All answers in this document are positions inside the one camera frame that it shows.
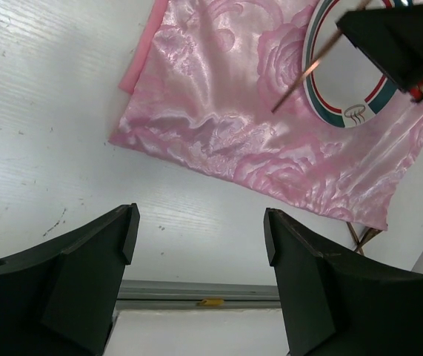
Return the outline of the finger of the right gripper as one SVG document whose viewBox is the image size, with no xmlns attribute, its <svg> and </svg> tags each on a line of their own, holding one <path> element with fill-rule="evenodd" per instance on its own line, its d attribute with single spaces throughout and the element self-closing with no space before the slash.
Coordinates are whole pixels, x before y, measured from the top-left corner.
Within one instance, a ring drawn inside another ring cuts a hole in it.
<svg viewBox="0 0 423 356">
<path fill-rule="evenodd" d="M 423 4 L 347 11 L 336 26 L 402 93 L 423 79 Z"/>
</svg>

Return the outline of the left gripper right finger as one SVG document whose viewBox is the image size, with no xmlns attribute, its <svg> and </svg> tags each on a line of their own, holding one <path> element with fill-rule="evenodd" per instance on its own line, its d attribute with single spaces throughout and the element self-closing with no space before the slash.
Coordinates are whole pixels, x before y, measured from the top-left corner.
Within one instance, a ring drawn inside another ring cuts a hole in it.
<svg viewBox="0 0 423 356">
<path fill-rule="evenodd" d="M 423 274 L 363 257 L 269 208 L 264 239 L 291 355 L 423 355 Z"/>
</svg>

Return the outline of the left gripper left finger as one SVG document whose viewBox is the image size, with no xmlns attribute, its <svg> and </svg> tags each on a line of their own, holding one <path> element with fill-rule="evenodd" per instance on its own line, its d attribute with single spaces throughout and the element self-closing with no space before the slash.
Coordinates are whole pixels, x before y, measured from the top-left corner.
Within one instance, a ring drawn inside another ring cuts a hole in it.
<svg viewBox="0 0 423 356">
<path fill-rule="evenodd" d="M 0 258 L 0 355 L 102 355 L 139 220 L 120 205 Z"/>
</svg>

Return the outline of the copper knife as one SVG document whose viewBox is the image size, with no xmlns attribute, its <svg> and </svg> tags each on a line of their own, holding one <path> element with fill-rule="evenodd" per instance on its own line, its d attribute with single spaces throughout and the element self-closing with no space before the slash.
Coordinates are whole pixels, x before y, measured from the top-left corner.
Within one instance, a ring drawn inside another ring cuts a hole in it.
<svg viewBox="0 0 423 356">
<path fill-rule="evenodd" d="M 360 255 L 364 256 L 363 246 L 367 243 L 367 233 L 369 231 L 369 228 L 364 227 L 361 233 L 359 234 L 356 232 L 355 228 L 350 222 L 346 222 L 346 225 L 355 245 L 355 252 L 358 252 Z"/>
</svg>

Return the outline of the brown wooden spoon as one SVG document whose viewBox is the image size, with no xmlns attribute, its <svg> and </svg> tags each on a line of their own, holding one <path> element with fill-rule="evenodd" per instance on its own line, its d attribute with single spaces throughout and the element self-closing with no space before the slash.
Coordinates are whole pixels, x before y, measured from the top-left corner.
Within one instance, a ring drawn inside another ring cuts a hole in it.
<svg viewBox="0 0 423 356">
<path fill-rule="evenodd" d="M 360 241 L 357 244 L 357 247 L 360 248 L 369 241 L 371 241 L 374 237 L 378 236 L 382 233 L 382 230 L 378 230 L 376 228 L 367 228 L 364 233 L 361 235 Z"/>
</svg>

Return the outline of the pink satin cloth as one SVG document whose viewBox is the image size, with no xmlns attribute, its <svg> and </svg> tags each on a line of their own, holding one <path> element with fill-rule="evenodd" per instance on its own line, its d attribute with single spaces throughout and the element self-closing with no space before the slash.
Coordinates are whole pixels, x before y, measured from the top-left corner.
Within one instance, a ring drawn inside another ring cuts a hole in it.
<svg viewBox="0 0 423 356">
<path fill-rule="evenodd" d="M 423 104 L 397 93 L 374 119 L 335 128 L 299 88 L 315 1 L 156 1 L 120 88 L 110 143 L 323 217 L 387 228 L 423 147 Z"/>
</svg>

